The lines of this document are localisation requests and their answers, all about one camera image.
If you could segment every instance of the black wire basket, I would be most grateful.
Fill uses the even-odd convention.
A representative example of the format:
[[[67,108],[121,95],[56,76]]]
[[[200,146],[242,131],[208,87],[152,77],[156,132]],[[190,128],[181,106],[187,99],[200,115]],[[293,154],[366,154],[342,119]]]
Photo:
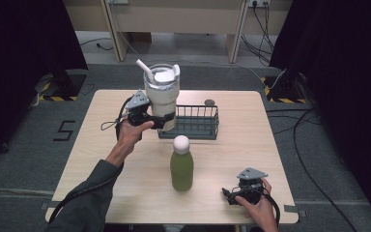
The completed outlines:
[[[175,138],[185,135],[189,139],[216,140],[218,134],[218,107],[178,104],[176,126],[169,131],[158,131],[159,138]]]

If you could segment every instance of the green juice bottle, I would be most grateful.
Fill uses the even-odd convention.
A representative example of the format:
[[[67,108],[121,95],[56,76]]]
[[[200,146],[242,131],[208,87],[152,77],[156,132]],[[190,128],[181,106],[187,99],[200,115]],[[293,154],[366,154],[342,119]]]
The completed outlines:
[[[194,161],[189,151],[189,140],[184,135],[174,139],[174,152],[170,160],[171,181],[178,191],[191,189],[194,172]]]

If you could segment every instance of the human arm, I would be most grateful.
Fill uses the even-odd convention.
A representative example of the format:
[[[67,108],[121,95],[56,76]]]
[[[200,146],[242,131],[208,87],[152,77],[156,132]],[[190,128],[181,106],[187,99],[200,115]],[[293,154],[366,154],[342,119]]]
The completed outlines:
[[[261,180],[265,187],[264,194],[271,194],[270,183],[264,178]],[[256,205],[252,205],[240,196],[236,196],[236,200],[248,210],[245,217],[252,218],[262,230],[265,232],[278,231],[275,216],[273,215],[272,204],[265,196],[262,195],[260,201]]]
[[[88,179],[68,193],[66,198],[78,196],[71,197],[71,201],[64,206],[45,231],[102,231],[113,197],[113,187],[123,170],[124,161],[133,151],[141,132],[151,128],[153,124],[146,122],[133,127],[124,121],[118,143],[105,160],[99,161]]]

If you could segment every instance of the gray floor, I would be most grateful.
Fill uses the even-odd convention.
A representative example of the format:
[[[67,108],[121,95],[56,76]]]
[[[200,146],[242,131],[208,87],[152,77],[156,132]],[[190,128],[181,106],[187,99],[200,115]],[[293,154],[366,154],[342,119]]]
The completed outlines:
[[[81,43],[108,37],[107,33],[77,34]],[[259,46],[261,37],[248,38]],[[129,51],[126,61],[121,63],[116,62],[112,50],[98,49],[96,43],[104,47],[111,46],[108,40],[82,46],[89,71],[77,71],[87,73],[77,101],[40,101],[23,118],[10,141],[10,151],[0,154],[0,231],[44,229],[45,210],[41,209],[42,204],[50,201],[56,189],[95,91],[141,88],[139,76],[142,71],[134,63],[137,58],[148,64],[178,63],[182,69],[182,89],[258,91],[267,110],[312,107],[310,103],[267,101],[258,76],[278,75],[280,71],[262,65],[258,57],[251,54],[243,44],[237,64],[230,66],[222,36],[153,34],[152,44],[133,44],[138,54]],[[352,231],[310,181],[300,164],[294,147],[293,130],[287,129],[294,126],[303,111],[268,114],[291,191],[300,211],[300,221],[293,225],[281,225],[280,231]],[[341,162],[324,126],[320,125],[317,112],[311,112],[306,118],[309,121],[301,123],[297,129],[297,144],[306,169],[357,231],[371,231],[371,207],[355,178]],[[54,138],[65,137],[58,132],[65,120],[74,121],[64,127],[64,130],[73,131],[71,139],[53,141]]]

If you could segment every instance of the white bottle cap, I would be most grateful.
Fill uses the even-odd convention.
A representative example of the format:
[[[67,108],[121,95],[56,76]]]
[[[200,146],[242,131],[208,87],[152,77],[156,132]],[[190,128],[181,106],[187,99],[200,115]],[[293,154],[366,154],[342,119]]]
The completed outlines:
[[[179,155],[184,155],[189,151],[189,140],[184,135],[179,135],[174,139],[174,151]]]

